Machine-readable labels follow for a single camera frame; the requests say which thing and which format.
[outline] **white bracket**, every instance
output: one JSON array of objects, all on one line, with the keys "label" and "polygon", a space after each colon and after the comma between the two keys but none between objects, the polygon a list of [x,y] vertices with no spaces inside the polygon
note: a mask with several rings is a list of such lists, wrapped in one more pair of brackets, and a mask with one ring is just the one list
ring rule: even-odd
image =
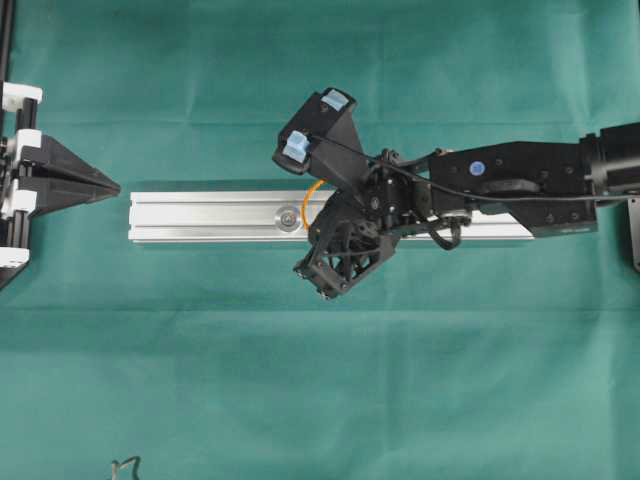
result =
[{"label": "white bracket", "polygon": [[28,249],[0,247],[0,268],[20,268],[28,261]]},{"label": "white bracket", "polygon": [[3,220],[13,217],[17,210],[31,213],[36,209],[38,193],[31,190],[19,190],[18,180],[11,182],[9,192],[0,206],[0,217]]},{"label": "white bracket", "polygon": [[4,82],[2,85],[2,109],[5,112],[16,112],[22,108],[25,98],[42,102],[42,89],[31,85]]}]

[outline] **black metal frame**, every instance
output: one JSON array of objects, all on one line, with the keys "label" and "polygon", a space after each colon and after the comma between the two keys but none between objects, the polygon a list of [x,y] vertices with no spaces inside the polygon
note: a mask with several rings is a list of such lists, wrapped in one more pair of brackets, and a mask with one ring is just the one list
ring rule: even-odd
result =
[{"label": "black metal frame", "polygon": [[[0,95],[9,70],[11,36],[14,18],[14,0],[4,0],[0,39]],[[35,129],[38,103],[25,98],[16,111],[15,132]],[[4,111],[0,113],[0,132],[4,126]],[[6,219],[0,218],[0,247],[29,249],[31,221],[37,215],[93,203],[118,195],[120,186],[99,170],[85,163],[73,152],[47,135],[41,135],[40,147],[23,146],[22,158],[7,154],[7,140],[0,143],[0,206],[9,194],[10,186],[17,182],[19,190],[36,192],[35,210],[15,211]],[[6,286],[26,266],[0,267],[0,289]]]}]

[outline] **table surface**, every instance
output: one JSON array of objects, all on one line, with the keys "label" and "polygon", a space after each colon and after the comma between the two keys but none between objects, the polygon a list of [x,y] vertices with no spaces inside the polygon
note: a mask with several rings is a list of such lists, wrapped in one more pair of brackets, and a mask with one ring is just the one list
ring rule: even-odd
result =
[{"label": "table surface", "polygon": [[130,455],[143,480],[640,475],[626,208],[402,247],[331,303],[291,272],[303,244],[127,240],[132,191],[296,181],[275,136],[326,86],[358,99],[367,152],[407,158],[637,121],[635,0],[18,4],[11,81],[123,190],[37,219],[0,294],[1,477]]}]

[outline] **green cloth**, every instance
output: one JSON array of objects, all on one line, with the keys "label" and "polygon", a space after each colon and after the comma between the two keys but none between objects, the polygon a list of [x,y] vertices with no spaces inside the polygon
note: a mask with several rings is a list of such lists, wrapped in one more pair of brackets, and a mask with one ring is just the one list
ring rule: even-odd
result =
[{"label": "green cloth", "polygon": [[293,179],[276,133],[326,86],[359,100],[366,151],[408,158],[637,121],[636,0],[18,4],[11,80],[123,192],[36,220],[0,293],[0,477],[130,455],[142,480],[640,475],[625,208],[596,234],[401,247],[334,302],[291,272],[303,244],[127,240],[131,191]]}]

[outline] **screw head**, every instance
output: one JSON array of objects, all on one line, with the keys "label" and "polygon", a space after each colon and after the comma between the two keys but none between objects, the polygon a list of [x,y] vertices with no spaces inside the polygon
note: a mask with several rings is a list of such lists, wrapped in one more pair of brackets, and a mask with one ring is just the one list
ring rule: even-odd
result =
[{"label": "screw head", "polygon": [[296,224],[296,217],[292,212],[285,212],[280,216],[280,222],[285,227],[293,227]]}]

